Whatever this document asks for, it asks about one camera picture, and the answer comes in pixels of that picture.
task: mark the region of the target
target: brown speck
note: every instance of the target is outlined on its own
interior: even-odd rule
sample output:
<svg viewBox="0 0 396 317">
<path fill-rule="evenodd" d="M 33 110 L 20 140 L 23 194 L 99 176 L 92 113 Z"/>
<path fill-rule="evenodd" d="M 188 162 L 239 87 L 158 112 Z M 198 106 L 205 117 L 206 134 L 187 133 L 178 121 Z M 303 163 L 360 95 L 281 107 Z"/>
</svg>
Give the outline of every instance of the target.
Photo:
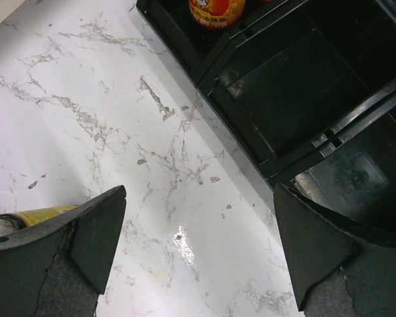
<svg viewBox="0 0 396 317">
<path fill-rule="evenodd" d="M 32 188 L 34 188 L 35 186 L 37 186 L 37 184 L 38 184 L 38 181 L 33 182 L 32 184 L 30 184 L 30 185 L 28 186 L 28 189 L 31 190 Z"/>
</svg>

